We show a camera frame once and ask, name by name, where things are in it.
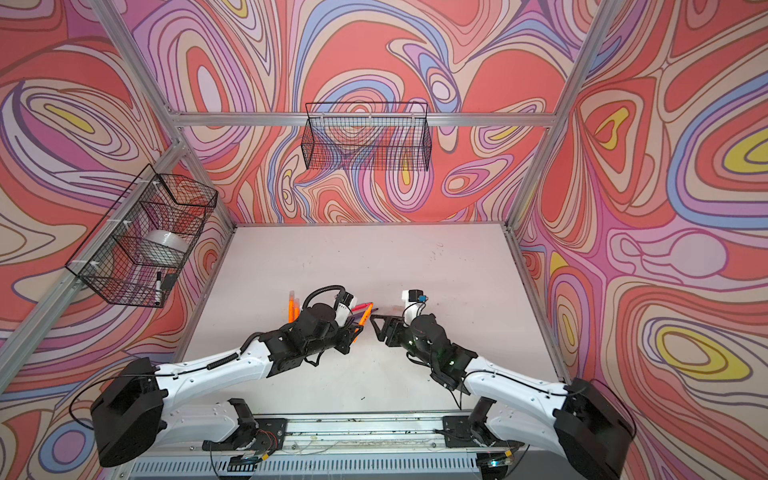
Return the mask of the orange thin marker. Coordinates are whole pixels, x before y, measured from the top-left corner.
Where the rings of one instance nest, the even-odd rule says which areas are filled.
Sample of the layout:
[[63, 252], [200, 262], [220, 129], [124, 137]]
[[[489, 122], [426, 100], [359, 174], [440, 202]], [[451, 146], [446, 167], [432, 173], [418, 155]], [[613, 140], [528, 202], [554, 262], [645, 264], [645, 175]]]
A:
[[374, 311], [374, 304], [367, 309], [367, 312], [362, 317], [355, 317], [354, 312], [352, 312], [353, 326], [355, 327], [353, 341], [356, 341], [356, 338], [363, 332], [365, 324], [370, 318], [373, 311]]

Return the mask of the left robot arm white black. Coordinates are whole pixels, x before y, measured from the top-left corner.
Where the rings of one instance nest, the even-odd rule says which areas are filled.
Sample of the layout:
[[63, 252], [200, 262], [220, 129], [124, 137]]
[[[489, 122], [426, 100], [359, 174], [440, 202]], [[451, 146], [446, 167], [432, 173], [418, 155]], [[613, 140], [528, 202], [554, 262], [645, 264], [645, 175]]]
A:
[[94, 434], [100, 465], [121, 466], [154, 446], [175, 443], [199, 441], [209, 451], [248, 448], [260, 429], [245, 400], [231, 398], [209, 408], [196, 408], [192, 401], [303, 364], [316, 367], [328, 350], [348, 354], [373, 311], [356, 304], [341, 285], [321, 287], [288, 323], [254, 332], [238, 348], [160, 365], [141, 357], [96, 381], [101, 392], [84, 426]]

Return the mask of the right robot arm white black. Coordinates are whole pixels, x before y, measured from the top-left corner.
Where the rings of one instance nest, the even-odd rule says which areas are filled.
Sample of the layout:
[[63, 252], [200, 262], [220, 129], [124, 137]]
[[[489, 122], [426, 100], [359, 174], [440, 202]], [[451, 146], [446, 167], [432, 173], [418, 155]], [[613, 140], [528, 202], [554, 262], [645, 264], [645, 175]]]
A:
[[475, 444], [520, 442], [565, 458], [586, 479], [621, 477], [635, 428], [592, 381], [548, 382], [502, 368], [451, 341], [432, 314], [371, 322], [380, 342], [403, 348], [436, 384], [476, 397], [469, 416]]

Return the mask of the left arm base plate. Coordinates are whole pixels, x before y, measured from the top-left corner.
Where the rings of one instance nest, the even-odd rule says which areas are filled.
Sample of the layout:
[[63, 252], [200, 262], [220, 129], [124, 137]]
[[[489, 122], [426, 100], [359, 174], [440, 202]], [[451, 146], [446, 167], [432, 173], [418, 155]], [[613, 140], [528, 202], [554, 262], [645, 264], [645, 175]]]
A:
[[273, 454], [283, 448], [288, 426], [287, 418], [257, 419], [242, 398], [230, 398], [228, 405], [234, 408], [236, 429], [219, 441], [205, 439], [202, 443], [204, 451], [254, 450], [257, 453]]

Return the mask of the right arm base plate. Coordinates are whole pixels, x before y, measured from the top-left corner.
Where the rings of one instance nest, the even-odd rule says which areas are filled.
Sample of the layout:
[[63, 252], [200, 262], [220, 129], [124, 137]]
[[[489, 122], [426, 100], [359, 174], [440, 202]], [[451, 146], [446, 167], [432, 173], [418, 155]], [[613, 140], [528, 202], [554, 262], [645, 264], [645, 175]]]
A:
[[443, 416], [442, 427], [434, 432], [443, 437], [448, 448], [505, 448], [516, 451], [523, 446], [522, 442], [502, 440], [488, 426], [488, 413], [495, 403], [495, 400], [481, 397], [469, 414]]

